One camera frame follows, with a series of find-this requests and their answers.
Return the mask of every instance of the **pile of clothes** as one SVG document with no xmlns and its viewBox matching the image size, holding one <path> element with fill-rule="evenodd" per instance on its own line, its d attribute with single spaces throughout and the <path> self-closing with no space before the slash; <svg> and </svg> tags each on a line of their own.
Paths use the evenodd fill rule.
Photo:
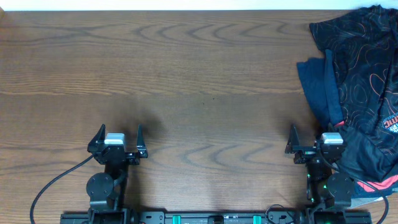
<svg viewBox="0 0 398 224">
<path fill-rule="evenodd" d="M 361 8 L 310 30 L 325 58 L 298 63 L 298 75 L 317 120 L 346 143 L 339 169 L 397 192 L 398 10 Z M 356 183 L 352 207 L 379 197 Z"/>
</svg>

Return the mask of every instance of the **wooden table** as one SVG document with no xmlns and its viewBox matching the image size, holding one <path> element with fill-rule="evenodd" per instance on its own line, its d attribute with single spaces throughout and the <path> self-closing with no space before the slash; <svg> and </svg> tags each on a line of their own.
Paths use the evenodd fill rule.
<svg viewBox="0 0 398 224">
<path fill-rule="evenodd" d="M 127 204 L 265 210 L 305 204 L 306 171 L 284 155 L 289 126 L 316 121 L 296 62 L 321 57 L 308 23 L 343 11 L 7 12 L 0 23 L 0 223 L 28 223 L 38 191 L 89 156 L 102 123 L 134 136 Z M 130 141 L 134 149 L 134 140 Z M 92 160 L 43 194 L 37 223 L 85 211 Z M 398 220 L 390 198 L 385 223 Z M 364 207 L 377 221 L 384 204 Z"/>
</svg>

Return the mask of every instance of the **black patterned fabric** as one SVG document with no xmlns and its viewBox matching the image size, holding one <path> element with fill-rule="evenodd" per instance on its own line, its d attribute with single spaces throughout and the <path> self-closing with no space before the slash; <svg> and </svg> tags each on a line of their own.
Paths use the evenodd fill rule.
<svg viewBox="0 0 398 224">
<path fill-rule="evenodd" d="M 398 174 L 398 10 L 361 8 L 310 24 L 333 69 L 347 143 L 340 169 L 367 181 Z"/>
</svg>

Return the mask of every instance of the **white backdrop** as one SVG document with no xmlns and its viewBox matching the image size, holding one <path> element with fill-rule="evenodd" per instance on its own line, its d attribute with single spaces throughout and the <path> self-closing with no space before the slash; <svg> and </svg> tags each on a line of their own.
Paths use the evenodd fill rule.
<svg viewBox="0 0 398 224">
<path fill-rule="evenodd" d="M 357 9 L 398 0 L 0 0 L 5 11 Z"/>
</svg>

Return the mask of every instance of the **logo patch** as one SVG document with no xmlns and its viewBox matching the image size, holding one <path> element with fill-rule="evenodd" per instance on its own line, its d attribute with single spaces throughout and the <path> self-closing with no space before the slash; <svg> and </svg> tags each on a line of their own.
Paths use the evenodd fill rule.
<svg viewBox="0 0 398 224">
<path fill-rule="evenodd" d="M 383 126 L 393 133 L 398 133 L 398 113 L 384 119 Z"/>
</svg>

